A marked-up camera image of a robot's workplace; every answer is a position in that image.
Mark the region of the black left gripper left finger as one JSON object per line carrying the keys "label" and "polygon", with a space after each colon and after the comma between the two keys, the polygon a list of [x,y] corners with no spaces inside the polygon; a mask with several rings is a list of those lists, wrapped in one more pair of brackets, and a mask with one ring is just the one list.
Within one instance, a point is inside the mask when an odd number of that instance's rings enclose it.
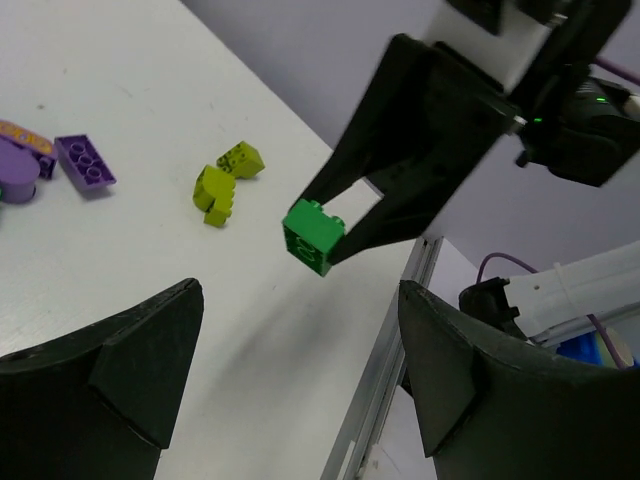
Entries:
{"label": "black left gripper left finger", "polygon": [[176,424],[204,312],[185,279],[1,359],[4,479],[151,479]]}

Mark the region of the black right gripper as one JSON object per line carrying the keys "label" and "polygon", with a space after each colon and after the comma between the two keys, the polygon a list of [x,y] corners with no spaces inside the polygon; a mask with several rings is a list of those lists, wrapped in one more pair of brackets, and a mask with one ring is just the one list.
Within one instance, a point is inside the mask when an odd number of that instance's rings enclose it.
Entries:
{"label": "black right gripper", "polygon": [[560,18],[509,98],[527,122],[519,167],[537,164],[553,175],[600,187],[639,150],[632,93],[596,78],[591,66],[623,23],[630,1],[565,1]]}

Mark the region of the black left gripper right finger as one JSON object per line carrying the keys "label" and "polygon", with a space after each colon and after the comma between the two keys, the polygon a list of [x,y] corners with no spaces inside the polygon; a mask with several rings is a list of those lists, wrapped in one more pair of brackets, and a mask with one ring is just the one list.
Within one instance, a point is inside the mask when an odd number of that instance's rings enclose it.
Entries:
{"label": "black left gripper right finger", "polygon": [[530,345],[399,287],[425,455],[441,479],[635,479],[639,373]]}

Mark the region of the green square brick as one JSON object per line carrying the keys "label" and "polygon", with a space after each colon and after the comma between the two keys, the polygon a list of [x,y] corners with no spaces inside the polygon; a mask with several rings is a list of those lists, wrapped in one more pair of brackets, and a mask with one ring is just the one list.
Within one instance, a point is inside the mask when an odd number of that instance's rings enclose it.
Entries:
{"label": "green square brick", "polygon": [[345,223],[328,216],[314,200],[300,199],[282,220],[286,248],[289,253],[324,277],[331,269],[328,257],[345,235]]}

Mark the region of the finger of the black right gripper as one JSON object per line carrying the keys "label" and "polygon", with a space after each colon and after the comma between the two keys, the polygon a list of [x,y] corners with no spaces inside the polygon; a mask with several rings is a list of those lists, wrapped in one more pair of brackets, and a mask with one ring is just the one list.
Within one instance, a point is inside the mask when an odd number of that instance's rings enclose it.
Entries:
{"label": "finger of the black right gripper", "polygon": [[368,178],[387,200],[445,203],[518,112],[497,82],[447,44],[398,34],[301,196],[326,203]]}
{"label": "finger of the black right gripper", "polygon": [[421,236],[491,148],[449,145],[412,159],[384,197],[335,245],[330,263]]}

